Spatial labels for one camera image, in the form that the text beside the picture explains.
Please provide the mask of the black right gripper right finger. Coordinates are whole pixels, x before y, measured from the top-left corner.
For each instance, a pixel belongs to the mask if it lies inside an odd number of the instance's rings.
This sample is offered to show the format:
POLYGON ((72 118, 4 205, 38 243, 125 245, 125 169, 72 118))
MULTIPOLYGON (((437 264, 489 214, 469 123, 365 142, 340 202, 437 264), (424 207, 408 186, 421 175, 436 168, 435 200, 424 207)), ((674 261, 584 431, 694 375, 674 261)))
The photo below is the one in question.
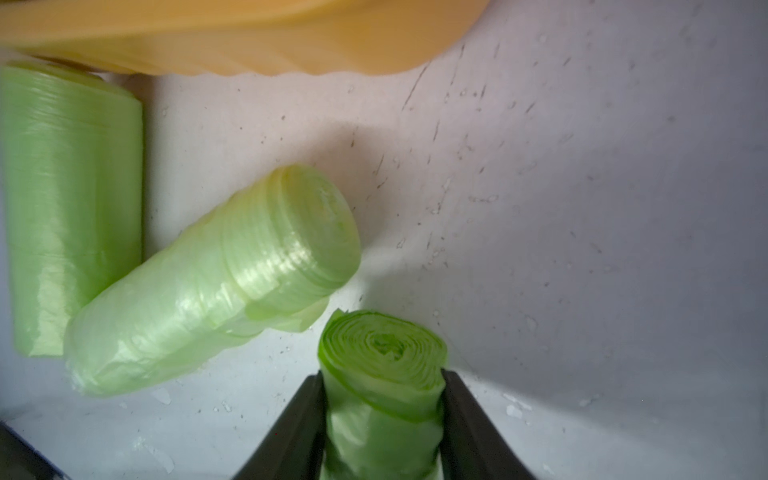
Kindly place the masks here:
POLYGON ((451 480, 534 480, 485 411, 454 371, 441 371, 444 434, 440 443, 443 477, 451 480))

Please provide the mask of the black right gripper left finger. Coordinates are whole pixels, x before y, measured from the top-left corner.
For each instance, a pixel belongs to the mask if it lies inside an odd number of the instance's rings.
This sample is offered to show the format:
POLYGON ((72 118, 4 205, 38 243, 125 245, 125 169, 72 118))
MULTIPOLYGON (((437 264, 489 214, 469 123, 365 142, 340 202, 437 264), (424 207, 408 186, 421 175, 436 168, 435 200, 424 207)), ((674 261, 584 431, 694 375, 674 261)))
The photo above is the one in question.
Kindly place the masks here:
POLYGON ((326 397, 323 375, 309 375, 233 476, 249 479, 319 479, 325 449, 326 397))

